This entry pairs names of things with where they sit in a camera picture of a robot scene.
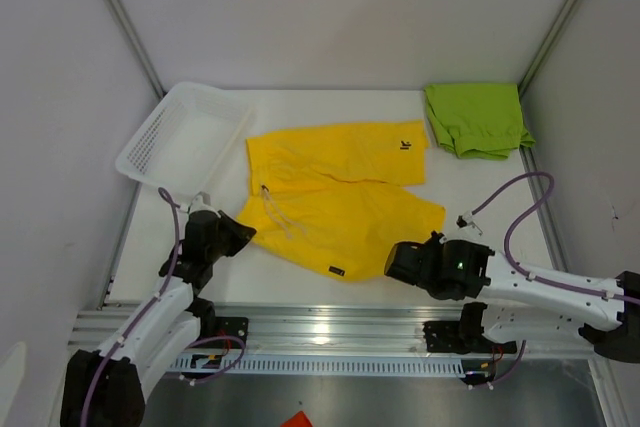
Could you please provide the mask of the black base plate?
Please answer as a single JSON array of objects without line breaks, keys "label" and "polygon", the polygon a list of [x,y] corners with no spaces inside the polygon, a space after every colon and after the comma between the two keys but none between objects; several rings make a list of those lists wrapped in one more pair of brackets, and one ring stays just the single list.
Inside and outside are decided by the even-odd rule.
[{"label": "black base plate", "polygon": [[205,348],[218,350],[238,349],[239,345],[232,337],[247,341],[249,333],[249,319],[247,317],[217,317],[211,327],[206,327],[191,348]]},{"label": "black base plate", "polygon": [[515,354],[518,344],[515,341],[499,343],[485,335],[480,325],[465,322],[436,320],[423,323],[422,331],[427,351],[430,353],[448,354]]}]

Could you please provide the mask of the aluminium mounting rail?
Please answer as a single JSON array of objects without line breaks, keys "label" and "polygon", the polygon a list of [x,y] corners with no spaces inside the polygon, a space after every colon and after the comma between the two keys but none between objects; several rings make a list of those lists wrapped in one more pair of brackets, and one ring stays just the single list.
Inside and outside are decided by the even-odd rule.
[{"label": "aluminium mounting rail", "polygon": [[[72,328],[68,350],[93,350],[120,327],[135,304],[107,304],[101,310],[81,311]],[[249,319],[248,353],[330,356],[426,356],[423,324],[458,320],[460,305],[420,308],[363,308],[344,306],[255,306],[216,304],[219,317]],[[560,314],[549,331],[524,333],[516,327],[516,340],[526,339],[525,359],[590,359],[587,343],[561,336]]]}]

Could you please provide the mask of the corner aluminium post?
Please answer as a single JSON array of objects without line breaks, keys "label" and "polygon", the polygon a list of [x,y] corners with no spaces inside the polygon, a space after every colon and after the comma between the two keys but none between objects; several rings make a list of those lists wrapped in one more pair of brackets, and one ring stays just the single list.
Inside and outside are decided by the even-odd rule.
[{"label": "corner aluminium post", "polygon": [[166,93],[151,58],[122,0],[103,0],[127,47],[158,99]]},{"label": "corner aluminium post", "polygon": [[537,75],[552,55],[556,45],[568,28],[572,18],[578,12],[579,7],[585,0],[563,0],[558,12],[547,29],[539,47],[537,48],[529,66],[518,83],[518,95],[520,98],[536,79]]}]

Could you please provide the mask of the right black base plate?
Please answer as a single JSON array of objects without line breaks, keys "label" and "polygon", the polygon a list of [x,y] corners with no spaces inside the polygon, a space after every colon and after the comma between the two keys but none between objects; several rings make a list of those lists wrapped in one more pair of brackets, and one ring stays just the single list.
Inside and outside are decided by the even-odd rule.
[{"label": "right black base plate", "polygon": [[499,343],[485,335],[480,325],[465,322],[436,320],[423,323],[422,331],[427,351],[430,353],[448,354],[515,354],[518,344],[515,341]]}]

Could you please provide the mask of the white plastic basket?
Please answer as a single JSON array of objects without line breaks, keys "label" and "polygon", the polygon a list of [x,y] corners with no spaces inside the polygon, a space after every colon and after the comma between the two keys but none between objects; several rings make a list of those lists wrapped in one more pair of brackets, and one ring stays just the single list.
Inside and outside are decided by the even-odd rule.
[{"label": "white plastic basket", "polygon": [[141,184],[193,197],[203,191],[253,114],[229,91],[180,82],[153,109],[115,161]]}]

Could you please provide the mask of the yellow shorts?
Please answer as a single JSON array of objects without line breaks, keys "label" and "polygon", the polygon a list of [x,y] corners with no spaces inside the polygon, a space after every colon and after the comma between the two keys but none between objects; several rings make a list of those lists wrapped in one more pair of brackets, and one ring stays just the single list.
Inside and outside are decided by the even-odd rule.
[{"label": "yellow shorts", "polygon": [[250,137],[248,199],[237,216],[254,243],[317,274],[366,281],[394,245],[427,240],[444,206],[409,192],[426,181],[421,120],[342,123]]}]

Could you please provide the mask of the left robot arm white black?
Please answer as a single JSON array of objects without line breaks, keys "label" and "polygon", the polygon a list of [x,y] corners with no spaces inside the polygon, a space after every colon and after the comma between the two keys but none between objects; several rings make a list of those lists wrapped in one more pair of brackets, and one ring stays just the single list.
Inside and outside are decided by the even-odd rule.
[{"label": "left robot arm white black", "polygon": [[98,347],[69,359],[61,425],[138,426],[150,394],[182,352],[213,345],[244,351],[246,336],[223,330],[214,304],[200,293],[214,264],[238,254],[255,234],[222,211],[195,211],[176,226],[151,297]]}]

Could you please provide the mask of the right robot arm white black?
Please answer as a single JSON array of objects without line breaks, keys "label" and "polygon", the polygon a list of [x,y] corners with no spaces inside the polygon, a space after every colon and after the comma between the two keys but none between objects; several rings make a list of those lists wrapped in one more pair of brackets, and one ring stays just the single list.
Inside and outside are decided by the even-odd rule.
[{"label": "right robot arm white black", "polygon": [[582,277],[525,265],[466,234],[433,233],[424,243],[400,242],[386,276],[426,291],[435,300],[460,301],[455,321],[427,321],[432,353],[513,354],[522,341],[589,345],[601,357],[639,361],[639,276]]}]

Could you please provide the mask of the right corner aluminium post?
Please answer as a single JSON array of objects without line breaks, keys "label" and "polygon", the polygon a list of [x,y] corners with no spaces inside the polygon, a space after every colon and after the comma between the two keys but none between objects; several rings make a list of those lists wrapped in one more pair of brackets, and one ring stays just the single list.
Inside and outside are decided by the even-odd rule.
[{"label": "right corner aluminium post", "polygon": [[518,95],[520,98],[536,79],[537,75],[552,55],[556,45],[568,28],[572,18],[578,12],[579,7],[585,0],[563,0],[558,12],[547,29],[539,47],[537,48],[529,66],[518,83]]}]

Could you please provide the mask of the left corner aluminium post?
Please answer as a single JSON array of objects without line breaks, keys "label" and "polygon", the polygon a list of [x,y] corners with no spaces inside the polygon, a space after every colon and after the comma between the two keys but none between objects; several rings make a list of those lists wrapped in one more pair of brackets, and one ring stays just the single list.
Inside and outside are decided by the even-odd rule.
[{"label": "left corner aluminium post", "polygon": [[127,47],[158,99],[166,93],[151,58],[122,0],[103,0]]}]

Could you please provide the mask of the lime green shorts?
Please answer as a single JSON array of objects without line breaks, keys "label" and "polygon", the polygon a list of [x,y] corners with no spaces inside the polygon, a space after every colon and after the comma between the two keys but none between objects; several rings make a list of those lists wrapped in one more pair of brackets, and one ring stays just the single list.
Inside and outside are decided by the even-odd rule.
[{"label": "lime green shorts", "polygon": [[515,84],[430,84],[424,93],[438,146],[459,159],[506,160],[535,145]]}]

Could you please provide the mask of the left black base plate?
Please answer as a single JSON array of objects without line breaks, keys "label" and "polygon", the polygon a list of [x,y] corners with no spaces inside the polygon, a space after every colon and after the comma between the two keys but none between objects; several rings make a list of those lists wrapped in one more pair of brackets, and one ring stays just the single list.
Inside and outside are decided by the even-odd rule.
[{"label": "left black base plate", "polygon": [[232,337],[247,341],[249,333],[249,319],[247,317],[217,317],[211,327],[206,327],[191,348],[205,348],[218,350],[238,349],[239,345]]}]

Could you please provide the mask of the orange object at bottom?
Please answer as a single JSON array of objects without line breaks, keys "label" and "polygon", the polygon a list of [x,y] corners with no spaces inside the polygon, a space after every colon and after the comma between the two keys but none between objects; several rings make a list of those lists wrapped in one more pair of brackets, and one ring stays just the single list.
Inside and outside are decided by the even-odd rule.
[{"label": "orange object at bottom", "polygon": [[303,411],[299,411],[281,424],[281,427],[313,427],[311,421]]}]

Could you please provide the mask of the right side aluminium rail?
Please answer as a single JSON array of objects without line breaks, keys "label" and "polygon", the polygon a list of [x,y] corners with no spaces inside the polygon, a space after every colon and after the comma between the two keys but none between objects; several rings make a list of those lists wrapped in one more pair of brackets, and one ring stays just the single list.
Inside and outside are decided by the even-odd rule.
[{"label": "right side aluminium rail", "polygon": [[[534,172],[541,172],[531,148],[521,147],[519,153],[526,172],[532,174]],[[549,179],[549,175],[533,174],[528,178],[528,183],[533,199],[538,206],[537,216],[552,266],[556,271],[568,273],[569,263],[567,255],[550,205],[555,182]]]}]

